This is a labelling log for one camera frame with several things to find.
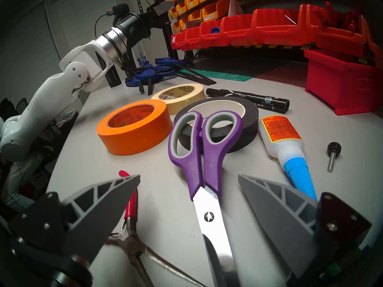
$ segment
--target purple scissors handle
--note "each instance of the purple scissors handle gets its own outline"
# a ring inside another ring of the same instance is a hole
[[[213,142],[210,133],[219,121],[231,121],[233,127],[229,134],[220,142]],[[202,126],[203,159],[205,168],[205,183],[218,196],[222,192],[222,162],[226,153],[237,142],[243,129],[241,117],[232,111],[219,111],[210,115]]]
[[[190,136],[190,151],[184,155],[177,154],[177,142],[181,130],[187,122],[194,120]],[[233,127],[229,134],[220,142],[213,142],[210,132],[213,126],[220,121],[231,121]],[[205,183],[218,196],[221,196],[222,162],[229,149],[237,142],[242,133],[243,122],[241,117],[232,111],[219,111],[210,115],[202,126],[202,115],[199,112],[190,111],[183,115],[174,125],[170,133],[168,153],[173,164],[183,169],[189,187],[190,199],[193,200],[197,190],[203,186],[201,154],[199,148],[200,130],[202,129]]]
[[[186,123],[191,120],[194,120],[194,125],[190,136],[190,151],[184,156],[179,156],[177,154],[178,137]],[[191,200],[193,200],[197,190],[203,185],[201,153],[199,147],[202,121],[202,115],[199,112],[190,111],[183,115],[174,125],[173,130],[170,133],[168,144],[168,153],[171,162],[177,167],[182,168],[186,175]]]

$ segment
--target red pliers handle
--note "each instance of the red pliers handle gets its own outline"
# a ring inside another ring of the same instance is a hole
[[[120,177],[128,177],[129,174],[126,171],[119,171],[118,174]],[[125,209],[125,216],[124,219],[128,217],[132,217],[135,222],[137,222],[137,198],[138,198],[138,192],[137,190],[133,193],[131,199],[127,203],[126,209]]]

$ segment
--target thumb screw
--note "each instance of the thumb screw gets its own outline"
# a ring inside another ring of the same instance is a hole
[[[338,157],[338,155],[341,153],[341,150],[342,150],[342,147],[337,142],[331,142],[327,146],[327,154],[330,156],[329,166],[327,167],[327,171],[328,172],[332,173],[332,169],[334,167],[335,158]]]

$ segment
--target orange warning label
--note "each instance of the orange warning label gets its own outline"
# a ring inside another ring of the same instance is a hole
[[[132,108],[127,108],[120,113],[114,115],[108,122],[109,127],[122,127],[148,117],[154,111],[152,105],[139,105]]]
[[[272,143],[286,139],[302,139],[285,116],[274,115],[265,117],[262,119],[262,122]]]

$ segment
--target scissors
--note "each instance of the scissors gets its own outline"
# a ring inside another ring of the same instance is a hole
[[[190,151],[186,155],[180,156],[177,153],[178,137],[182,128],[191,120],[194,120],[194,125],[190,136]],[[217,122],[226,120],[233,123],[231,131],[222,141],[213,142],[210,137],[211,129]],[[232,111],[216,112],[210,115],[205,122],[203,122],[202,115],[199,112],[190,111],[175,123],[168,144],[171,162],[182,168],[186,175],[190,199],[194,203],[206,250],[215,275],[215,283],[219,287],[240,286],[218,197],[221,196],[222,192],[221,170],[223,158],[237,142],[242,129],[241,117]],[[202,133],[206,185],[203,184],[199,148],[200,132]]]

